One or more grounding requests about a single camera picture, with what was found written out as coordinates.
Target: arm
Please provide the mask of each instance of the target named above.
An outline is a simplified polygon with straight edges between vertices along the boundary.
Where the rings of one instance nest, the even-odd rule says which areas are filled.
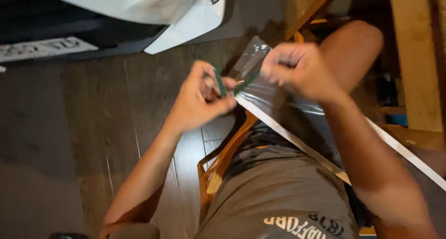
[[[181,135],[236,106],[231,96],[217,99],[215,81],[209,77],[203,78],[205,72],[214,76],[209,63],[196,61],[193,64],[164,126],[119,189],[105,215],[100,238],[105,238],[122,226],[148,223],[157,207]],[[223,82],[227,87],[235,86],[231,78],[223,78]]]
[[[377,217],[379,236],[437,238],[418,183],[338,85],[315,45],[278,46],[262,74],[322,106],[354,191]]]

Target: clear plastic wrap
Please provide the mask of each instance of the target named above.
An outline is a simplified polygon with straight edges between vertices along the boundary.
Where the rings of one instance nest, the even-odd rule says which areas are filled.
[[[258,76],[262,62],[271,47],[255,36],[234,65],[235,94],[256,105],[283,128],[300,138],[333,164],[342,167],[338,148],[322,108],[297,93],[278,87]]]

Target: gray t-shirt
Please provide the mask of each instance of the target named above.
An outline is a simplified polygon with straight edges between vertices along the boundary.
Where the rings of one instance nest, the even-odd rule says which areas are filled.
[[[111,238],[148,234],[128,228]],[[291,148],[269,145],[236,154],[196,238],[296,237],[359,238],[342,180]]]

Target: person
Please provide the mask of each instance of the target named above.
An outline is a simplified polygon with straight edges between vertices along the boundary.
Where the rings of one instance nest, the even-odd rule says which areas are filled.
[[[261,74],[271,83],[291,85],[323,108],[378,238],[438,238],[418,183],[349,96],[382,45],[377,28],[353,21],[319,47],[279,44],[263,61]],[[196,61],[163,128],[109,208],[101,238],[156,237],[156,230],[145,223],[156,208],[182,133],[236,106],[232,96],[216,97],[215,81],[205,73],[213,75],[211,65]],[[223,82],[235,86],[231,78]],[[270,140],[258,139],[267,133],[264,138]],[[257,141],[256,147],[244,146],[234,155],[196,238],[359,238],[340,179],[279,135],[257,130],[246,140]]]

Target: license plate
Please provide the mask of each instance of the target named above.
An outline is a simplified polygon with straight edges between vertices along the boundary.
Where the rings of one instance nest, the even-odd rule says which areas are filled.
[[[0,45],[0,63],[5,61],[51,57],[97,49],[98,47],[76,37]]]

